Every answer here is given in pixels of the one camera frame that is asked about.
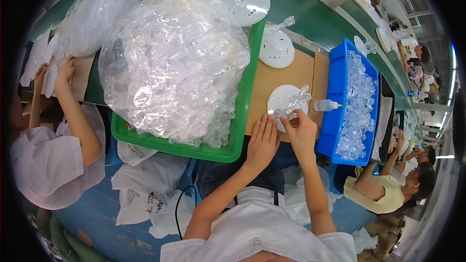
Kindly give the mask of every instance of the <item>clear plastic bottle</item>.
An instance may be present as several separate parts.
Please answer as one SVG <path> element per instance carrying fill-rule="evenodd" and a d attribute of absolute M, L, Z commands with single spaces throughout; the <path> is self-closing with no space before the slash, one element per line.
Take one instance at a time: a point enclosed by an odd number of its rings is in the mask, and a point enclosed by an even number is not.
<path fill-rule="evenodd" d="M 314 102 L 314 110 L 316 112 L 329 112 L 341 106 L 338 102 L 331 101 L 329 99 L 316 100 Z"/>

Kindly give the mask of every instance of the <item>clear plastic bag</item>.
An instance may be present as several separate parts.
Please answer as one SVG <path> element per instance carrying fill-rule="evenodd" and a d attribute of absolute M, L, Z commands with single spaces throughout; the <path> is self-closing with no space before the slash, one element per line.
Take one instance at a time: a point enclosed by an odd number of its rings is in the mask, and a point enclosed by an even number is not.
<path fill-rule="evenodd" d="M 45 63 L 44 55 L 49 43 L 50 29 L 48 29 L 38 40 L 32 45 L 29 58 L 24 67 L 23 75 L 20 78 L 20 84 L 23 87 L 29 87 L 31 81 L 35 77 L 35 73 L 39 67 Z"/>
<path fill-rule="evenodd" d="M 249 60 L 221 0 L 144 0 L 115 25 L 98 69 L 105 102 L 138 133 L 220 147 Z"/>
<path fill-rule="evenodd" d="M 141 0 L 75 0 L 63 20 L 57 59 L 89 55 L 102 47 L 112 26 Z"/>

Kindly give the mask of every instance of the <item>cardboard sheet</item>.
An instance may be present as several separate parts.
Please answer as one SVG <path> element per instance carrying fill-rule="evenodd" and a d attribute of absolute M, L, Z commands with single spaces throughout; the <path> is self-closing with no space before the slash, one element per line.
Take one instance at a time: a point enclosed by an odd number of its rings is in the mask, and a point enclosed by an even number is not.
<path fill-rule="evenodd" d="M 326 98 L 329 79 L 329 59 L 318 53 L 316 53 L 316 59 L 319 60 L 318 63 L 316 63 L 315 59 L 311 56 L 295 49 L 293 63 L 283 69 L 269 67 L 259 60 L 257 63 L 251 104 L 249 106 L 246 135 L 252 134 L 254 123 L 259 120 L 263 114 L 267 113 L 268 98 L 272 91 L 280 85 L 290 84 L 301 88 L 303 85 L 307 84 L 309 85 L 309 92 L 312 95 L 312 99 L 314 99 L 314 94 L 317 95 L 317 99 Z M 317 123 L 318 127 L 322 126 L 323 113 L 320 114 L 322 114 L 322 117 L 320 117 L 319 113 L 309 114 L 309 117 Z M 283 135 L 282 141 L 289 142 L 289 138 L 285 133 L 279 132 L 279 134 Z"/>

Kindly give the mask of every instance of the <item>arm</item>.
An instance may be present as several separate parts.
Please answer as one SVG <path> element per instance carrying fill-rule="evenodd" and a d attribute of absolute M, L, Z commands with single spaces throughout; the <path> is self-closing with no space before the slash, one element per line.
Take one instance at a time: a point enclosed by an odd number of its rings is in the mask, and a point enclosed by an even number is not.
<path fill-rule="evenodd" d="M 299 122 L 294 120 L 290 123 L 284 118 L 281 118 L 281 121 L 302 168 L 306 204 L 311 216 L 311 230 L 316 236 L 334 233 L 336 228 L 329 212 L 329 198 L 323 187 L 314 154 L 317 125 L 302 110 L 294 110 L 294 112 L 298 113 Z"/>
<path fill-rule="evenodd" d="M 269 165 L 277 152 L 280 139 L 281 137 L 277 137 L 277 122 L 272 120 L 271 115 L 264 115 L 261 121 L 256 122 L 249 141 L 246 162 L 194 209 L 183 240 L 209 238 L 212 222 Z"/>
<path fill-rule="evenodd" d="M 409 73 L 411 68 L 408 65 L 408 59 L 406 58 L 405 53 L 403 53 L 403 45 L 401 44 L 401 41 L 398 41 L 397 46 L 398 46 L 398 50 L 400 51 L 400 55 L 401 55 L 401 64 L 403 64 L 405 71 Z"/>
<path fill-rule="evenodd" d="M 405 135 L 403 134 L 403 131 L 400 131 L 397 147 L 395 151 L 393 152 L 393 154 L 390 156 L 390 158 L 388 158 L 385 165 L 383 166 L 382 171 L 380 172 L 380 175 L 390 175 L 390 172 L 393 169 L 393 166 L 395 165 L 395 162 L 398 159 L 398 156 L 400 155 L 400 152 L 401 152 L 401 149 L 403 148 L 404 143 L 405 143 Z"/>
<path fill-rule="evenodd" d="M 34 94 L 32 96 L 31 114 L 29 116 L 29 128 L 33 129 L 41 125 L 41 93 L 44 87 L 45 72 L 49 69 L 48 66 L 42 65 L 35 74 L 34 78 Z"/>
<path fill-rule="evenodd" d="M 365 166 L 364 170 L 361 172 L 361 175 L 359 175 L 358 179 L 354 183 L 354 187 L 358 189 L 358 191 L 363 195 L 378 201 L 385 195 L 385 188 L 381 184 L 370 180 L 370 176 L 375 166 L 375 162 L 370 162 L 367 166 Z"/>
<path fill-rule="evenodd" d="M 69 56 L 58 70 L 55 79 L 55 94 L 67 119 L 71 135 L 79 138 L 83 166 L 92 164 L 102 152 L 102 144 L 86 119 L 79 102 L 74 98 L 69 87 L 69 80 L 74 73 L 74 63 Z"/>

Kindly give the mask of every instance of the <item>white shirt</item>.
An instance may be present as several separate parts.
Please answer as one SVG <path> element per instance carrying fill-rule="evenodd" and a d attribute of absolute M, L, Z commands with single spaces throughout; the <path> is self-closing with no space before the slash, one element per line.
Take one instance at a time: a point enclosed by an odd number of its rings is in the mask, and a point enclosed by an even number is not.
<path fill-rule="evenodd" d="M 161 262 L 237 262 L 262 250 L 299 262 L 356 262 L 353 237 L 328 233 L 318 237 L 292 221 L 273 204 L 271 190 L 246 187 L 238 194 L 238 205 L 212 223 L 207 241 L 189 239 L 163 245 Z"/>
<path fill-rule="evenodd" d="M 95 105 L 83 104 L 87 120 L 102 143 L 99 158 L 84 169 L 81 145 L 65 118 L 56 134 L 41 126 L 22 131 L 11 146 L 16 186 L 33 204 L 56 210 L 75 203 L 105 176 L 105 127 Z"/>
<path fill-rule="evenodd" d="M 417 47 L 418 43 L 415 38 L 408 37 L 401 39 L 401 44 L 403 46 L 402 52 L 409 58 L 417 58 L 414 48 Z"/>

